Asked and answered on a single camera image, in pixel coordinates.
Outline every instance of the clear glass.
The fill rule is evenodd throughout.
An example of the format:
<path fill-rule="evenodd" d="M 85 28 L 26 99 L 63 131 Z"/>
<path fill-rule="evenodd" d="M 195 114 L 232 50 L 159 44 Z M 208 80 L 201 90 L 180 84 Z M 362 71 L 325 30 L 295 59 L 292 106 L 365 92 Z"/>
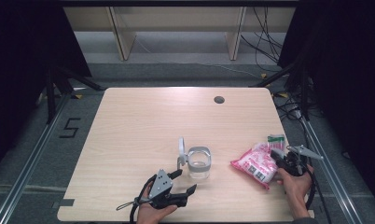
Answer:
<path fill-rule="evenodd" d="M 188 163 L 195 168 L 202 168 L 211 163 L 210 155 L 205 151 L 192 151 L 188 154 Z M 194 179 L 205 179 L 210 175 L 210 171 L 194 172 L 189 169 L 188 174 Z"/>

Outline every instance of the cable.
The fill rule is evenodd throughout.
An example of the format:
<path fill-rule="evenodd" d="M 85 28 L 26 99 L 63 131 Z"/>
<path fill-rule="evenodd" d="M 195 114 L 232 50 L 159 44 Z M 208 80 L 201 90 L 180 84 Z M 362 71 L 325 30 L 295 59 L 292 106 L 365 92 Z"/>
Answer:
<path fill-rule="evenodd" d="M 300 98 L 300 93 L 299 94 L 294 94 L 290 91 L 279 91 L 279 92 L 286 92 L 288 95 L 290 95 L 290 99 L 287 101 L 287 102 L 290 102 L 292 98 L 298 98 L 298 100 L 295 102 L 295 103 L 291 103 L 291 104 L 287 104 L 287 102 L 285 103 L 285 105 L 280 105 L 280 106 L 287 106 L 287 105 L 296 105 L 298 108 L 300 108 L 300 101 L 299 101 L 299 98 Z M 307 103 L 307 106 L 308 106 L 308 113 L 312 116 L 315 116 L 317 118 L 324 118 L 325 116 L 321 113 L 321 112 L 318 112 L 315 114 L 314 113 L 314 110 L 320 108 L 319 107 L 319 104 L 315 102 L 316 99 L 314 99 L 315 97 L 312 96 L 311 94 L 309 94 L 308 96 L 308 103 Z"/>
<path fill-rule="evenodd" d="M 249 45 L 249 47 L 258 50 L 260 53 L 266 55 L 270 60 L 272 60 L 273 62 L 277 63 L 277 59 L 274 56 L 271 56 L 268 52 L 264 51 L 263 49 L 259 49 L 259 48 L 255 47 L 253 44 L 249 43 L 245 39 L 245 37 L 243 37 L 243 35 L 241 35 L 241 38 Z"/>
<path fill-rule="evenodd" d="M 149 49 L 147 49 L 142 43 L 141 41 L 139 41 L 138 39 L 135 39 L 135 41 L 148 53 L 153 53 L 152 51 L 150 51 Z M 177 63 L 177 62 L 173 62 L 173 61 L 168 61 L 168 62 L 162 62 L 162 61 L 158 61 L 158 60 L 155 60 L 156 62 L 158 63 L 176 63 L 176 64 L 188 64 L 188 63 Z M 235 69 L 231 69 L 231 68 L 227 68 L 225 67 L 224 65 L 219 65 L 219 64 L 212 64 L 212 63 L 192 63 L 192 64 L 199 64 L 199 65 L 204 65 L 204 66 L 213 66 L 213 67 L 220 67 L 220 68 L 223 68 L 223 69 L 226 69 L 226 70 L 229 70 L 231 72 L 236 72 L 236 73 L 244 73 L 244 74 L 248 74 L 252 77 L 255 77 L 255 78 L 258 78 L 258 79 L 263 79 L 262 77 L 260 76 L 257 76 L 255 74 L 252 74 L 252 73 L 249 73 L 249 72 L 246 72 L 246 71 L 241 71 L 241 70 L 235 70 Z"/>
<path fill-rule="evenodd" d="M 256 32 L 254 32 L 254 35 L 256 35 L 257 37 L 260 38 L 260 35 L 258 35 Z M 279 49 L 281 49 L 283 47 L 281 44 L 278 44 L 277 42 L 276 43 L 272 43 L 272 44 L 275 45 L 275 47 L 277 47 Z"/>
<path fill-rule="evenodd" d="M 141 201 L 141 198 L 142 198 L 142 195 L 144 194 L 144 191 L 146 189 L 146 187 L 150 184 L 150 182 L 154 181 L 156 179 L 157 175 L 153 175 L 152 177 L 150 177 L 146 183 L 144 184 L 144 187 L 141 189 L 141 192 L 139 193 L 139 196 L 137 198 L 135 198 L 134 200 L 134 203 L 132 205 L 132 211 L 130 212 L 130 223 L 133 224 L 134 223 L 134 214 L 135 214 L 135 210 L 138 208 L 139 206 L 139 202 Z"/>
<path fill-rule="evenodd" d="M 262 36 L 263 36 L 263 33 L 260 35 L 260 39 L 259 39 L 259 41 L 257 41 L 257 46 L 255 47 L 255 62 L 257 63 L 257 66 L 259 66 L 261 69 L 263 69 L 263 70 L 265 70 L 265 71 L 269 71 L 269 72 L 277 72 L 277 71 L 272 71 L 272 70 L 269 70 L 269 69 L 263 68 L 263 67 L 260 66 L 259 63 L 257 62 L 257 50 L 258 50 L 258 47 L 259 47 L 259 44 L 260 44 L 260 40 L 262 39 Z"/>
<path fill-rule="evenodd" d="M 271 49 L 271 52 L 272 52 L 272 54 L 273 55 L 277 55 L 278 56 L 278 58 L 280 57 L 280 55 L 279 55 L 279 53 L 278 53 L 278 51 L 276 50 L 276 48 L 274 47 L 274 45 L 275 46 L 277 46 L 278 48 L 282 48 L 282 45 L 280 44 L 280 43 L 278 43 L 277 41 L 275 41 L 271 36 L 270 36 L 270 34 L 269 34 L 269 26 L 268 26 L 268 24 L 267 24 L 267 18 L 268 18 L 268 12 L 269 12 L 269 8 L 268 7 L 264 7 L 264 22 L 262 23 L 262 21 L 261 21 L 261 19 L 259 18 L 259 16 L 257 15 L 257 11 L 256 11 L 256 9 L 253 7 L 253 10 L 254 10 L 254 12 L 255 12 L 255 15 L 256 15 L 256 17 L 257 17 L 257 21 L 259 22 L 259 24 L 260 24 L 260 27 L 261 27 L 261 29 L 262 29 L 262 33 L 261 33 L 261 35 L 260 36 L 258 36 L 259 37 L 259 42 L 260 42 L 260 40 L 266 40 L 266 39 L 264 39 L 262 36 L 263 36 L 263 34 L 267 37 L 267 42 L 269 42 L 269 46 L 270 46 L 270 49 Z"/>
<path fill-rule="evenodd" d="M 305 126 L 304 126 L 303 123 L 302 123 L 302 120 L 301 120 L 301 119 L 302 119 L 301 113 L 299 113 L 299 115 L 296 115 L 296 114 L 294 114 L 294 113 L 291 113 L 292 111 L 295 111 L 295 110 L 299 111 L 299 102 L 293 102 L 293 97 L 294 97 L 294 95 L 293 95 L 292 93 L 290 93 L 290 92 L 289 92 L 288 94 L 290 95 L 290 97 L 289 97 L 288 100 L 285 101 L 285 103 L 284 103 L 283 105 L 277 105 L 275 102 L 274 102 L 274 104 L 275 104 L 275 106 L 276 106 L 277 109 L 282 110 L 282 111 L 284 112 L 284 114 L 281 115 L 280 117 L 283 117 L 283 119 L 284 119 L 284 118 L 289 118 L 290 120 L 297 120 L 297 121 L 300 123 L 300 125 L 301 125 L 301 127 L 302 127 L 302 129 L 303 129 L 303 135 L 304 135 L 304 139 L 305 139 L 305 142 L 306 142 L 306 146 L 307 146 L 307 148 L 310 148 L 310 141 L 309 141 L 309 138 L 308 138 L 308 137 L 309 137 L 309 136 L 308 136 L 308 132 L 307 132 L 307 130 L 305 129 Z M 290 110 L 287 110 L 286 107 L 287 107 L 288 105 L 296 105 L 297 107 L 295 107 L 295 108 L 293 108 L 293 109 L 290 109 Z M 312 162 L 311 158 L 308 158 L 308 162 L 309 162 L 309 164 L 310 164 L 311 166 L 313 166 L 313 162 Z M 312 174 L 310 171 L 309 171 L 309 175 L 310 175 L 310 178 L 312 179 L 312 188 L 311 188 L 311 191 L 310 191 L 309 199 L 308 199 L 308 201 L 306 202 L 306 206 L 308 205 L 308 206 L 307 206 L 307 209 L 308 209 L 308 207 L 310 206 L 310 204 L 311 204 L 312 201 L 313 201 L 313 195 L 314 195 L 313 188 L 316 188 L 316 191 L 317 191 L 318 194 L 319 194 L 319 198 L 320 198 L 320 200 L 321 200 L 321 203 L 322 203 L 322 205 L 324 206 L 324 209 L 325 209 L 327 222 L 328 222 L 329 224 L 331 224 L 332 221 L 331 221 L 331 218 L 330 218 L 330 214 L 329 214 L 329 212 L 328 212 L 328 210 L 327 210 L 327 206 L 326 206 L 325 198 L 324 198 L 324 196 L 323 196 L 323 194 L 322 194 L 322 191 L 321 191 L 321 188 L 320 188 L 320 186 L 319 186 L 318 180 L 316 179 L 315 174 Z"/>

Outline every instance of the hand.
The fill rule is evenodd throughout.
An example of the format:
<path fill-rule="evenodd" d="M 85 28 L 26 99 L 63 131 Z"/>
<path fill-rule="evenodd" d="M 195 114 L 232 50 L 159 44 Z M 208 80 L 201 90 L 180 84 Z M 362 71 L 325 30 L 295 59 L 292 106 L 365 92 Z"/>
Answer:
<path fill-rule="evenodd" d="M 313 168 L 310 165 L 307 165 L 307 168 L 313 174 Z M 283 168 L 279 168 L 278 173 L 283 180 L 277 182 L 284 185 L 286 198 L 293 218 L 298 219 L 301 217 L 309 217 L 310 214 L 306 209 L 304 197 L 307 191 L 309 191 L 312 183 L 310 175 L 306 172 L 302 176 L 292 176 Z"/>
<path fill-rule="evenodd" d="M 148 197 L 150 192 L 150 187 L 152 187 L 153 182 L 151 182 L 145 189 L 143 197 Z M 170 205 L 162 209 L 153 208 L 149 203 L 143 203 L 139 206 L 137 224 L 157 224 L 163 218 L 170 215 L 178 207 L 176 205 Z"/>

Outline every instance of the pink snack package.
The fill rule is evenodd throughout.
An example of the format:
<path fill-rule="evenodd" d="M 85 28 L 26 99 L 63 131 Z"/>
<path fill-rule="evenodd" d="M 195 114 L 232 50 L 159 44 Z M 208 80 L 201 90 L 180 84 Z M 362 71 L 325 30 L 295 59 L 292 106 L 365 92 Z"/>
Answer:
<path fill-rule="evenodd" d="M 230 163 L 234 168 L 246 172 L 269 189 L 269 182 L 278 168 L 270 154 L 269 144 L 259 143 L 246 151 L 239 160 Z"/>

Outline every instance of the small black object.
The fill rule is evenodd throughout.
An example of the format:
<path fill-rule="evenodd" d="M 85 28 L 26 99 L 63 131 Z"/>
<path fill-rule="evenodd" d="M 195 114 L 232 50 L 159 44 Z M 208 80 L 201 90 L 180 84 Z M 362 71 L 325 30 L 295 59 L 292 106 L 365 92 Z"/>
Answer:
<path fill-rule="evenodd" d="M 298 156 L 294 152 L 288 152 L 283 158 L 275 151 L 271 151 L 271 157 L 275 160 L 278 168 L 284 168 L 290 175 L 301 176 L 307 172 L 305 164 L 307 157 Z"/>
<path fill-rule="evenodd" d="M 185 207 L 188 203 L 188 196 L 192 195 L 196 190 L 197 185 L 188 188 L 185 193 L 172 194 L 170 193 L 173 187 L 173 179 L 179 177 L 182 170 L 178 169 L 170 174 L 166 174 L 164 170 L 159 170 L 156 175 L 150 177 L 144 187 L 142 188 L 138 197 L 134 201 L 118 206 L 117 211 L 132 204 L 130 212 L 130 223 L 134 223 L 134 213 L 140 204 L 149 203 L 156 209 L 165 208 L 168 205 L 175 204 L 178 207 Z M 146 187 L 153 182 L 147 198 L 143 197 Z"/>

